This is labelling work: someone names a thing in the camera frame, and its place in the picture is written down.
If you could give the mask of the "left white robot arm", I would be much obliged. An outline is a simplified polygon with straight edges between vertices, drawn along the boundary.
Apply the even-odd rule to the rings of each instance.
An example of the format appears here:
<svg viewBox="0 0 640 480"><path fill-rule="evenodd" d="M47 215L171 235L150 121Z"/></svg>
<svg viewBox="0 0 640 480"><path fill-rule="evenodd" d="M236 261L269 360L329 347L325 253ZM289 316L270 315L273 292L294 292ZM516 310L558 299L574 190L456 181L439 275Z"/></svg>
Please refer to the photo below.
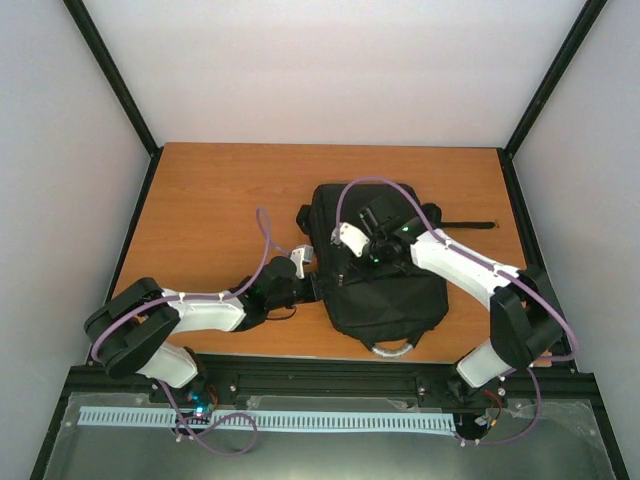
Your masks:
<svg viewBox="0 0 640 480"><path fill-rule="evenodd" d="M186 402L201 400L208 378L186 347L168 342L185 332L244 332L270 319L279 309L317 300L315 275L305 267L313 249L303 245L288 256L275 256L259 273L220 293L184 293L161 288L151 277L130 285L84 323L91 357L107 375L138 374L164 382Z"/></svg>

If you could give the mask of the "black student bag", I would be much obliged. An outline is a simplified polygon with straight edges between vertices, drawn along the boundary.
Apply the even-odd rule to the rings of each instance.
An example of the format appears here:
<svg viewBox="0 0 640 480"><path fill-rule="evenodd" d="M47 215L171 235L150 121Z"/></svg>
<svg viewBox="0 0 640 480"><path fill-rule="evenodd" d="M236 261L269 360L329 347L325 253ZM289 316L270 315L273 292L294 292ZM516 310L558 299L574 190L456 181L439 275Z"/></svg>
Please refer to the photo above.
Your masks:
<svg viewBox="0 0 640 480"><path fill-rule="evenodd" d="M448 289L443 278L415 266L402 277L349 282L353 255L346 246L332 244L330 235L338 222L361 227L359 212L378 199L388 202L398 221L418 215L414 208L420 200L406 184L323 184L311 203L301 206L296 221L315 250L322 301L334 329L378 357L398 359L447 315Z"/></svg>

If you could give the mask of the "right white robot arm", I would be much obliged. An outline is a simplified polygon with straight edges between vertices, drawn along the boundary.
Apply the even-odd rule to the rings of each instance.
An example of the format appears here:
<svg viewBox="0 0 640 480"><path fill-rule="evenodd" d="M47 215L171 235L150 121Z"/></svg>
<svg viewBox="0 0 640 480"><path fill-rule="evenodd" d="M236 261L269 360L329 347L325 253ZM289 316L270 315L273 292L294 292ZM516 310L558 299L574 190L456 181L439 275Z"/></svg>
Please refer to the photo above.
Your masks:
<svg viewBox="0 0 640 480"><path fill-rule="evenodd" d="M483 256L431 226L423 213L398 221L378 199L359 212L361 227L339 223L332 241L371 266L409 260L475 298L489 314L489 338L455 363L451 399L465 404L476 391L513 370L531 366L564 336L546 272L520 270Z"/></svg>

